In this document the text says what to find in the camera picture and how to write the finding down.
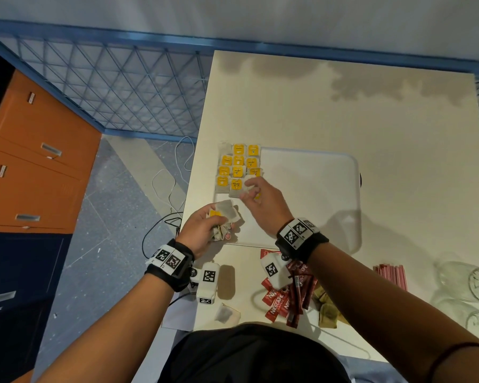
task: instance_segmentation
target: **orange drawer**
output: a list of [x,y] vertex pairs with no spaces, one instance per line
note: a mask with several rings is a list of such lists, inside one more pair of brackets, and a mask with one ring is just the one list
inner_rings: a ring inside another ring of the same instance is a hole
[[16,70],[0,105],[0,137],[89,173],[101,134]]
[[73,231],[83,187],[73,177],[0,152],[0,226]]

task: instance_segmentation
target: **gray floor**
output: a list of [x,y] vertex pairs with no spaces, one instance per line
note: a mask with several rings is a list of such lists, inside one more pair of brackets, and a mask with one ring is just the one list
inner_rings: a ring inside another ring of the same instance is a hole
[[[177,183],[186,192],[176,166],[176,143],[148,141]],[[178,163],[183,168],[192,153],[191,144],[181,144]],[[192,159],[186,167],[191,169]],[[160,218],[152,203],[121,162],[108,141],[102,140],[64,270],[57,288],[51,315],[39,350],[34,379],[55,360],[81,333],[118,302],[145,271],[141,242],[147,231]],[[160,223],[146,238],[147,254],[173,238],[172,232]],[[172,346],[173,335],[161,332],[156,342],[163,353]],[[157,350],[150,350],[156,358]],[[160,366],[153,366],[145,376],[157,378]]]

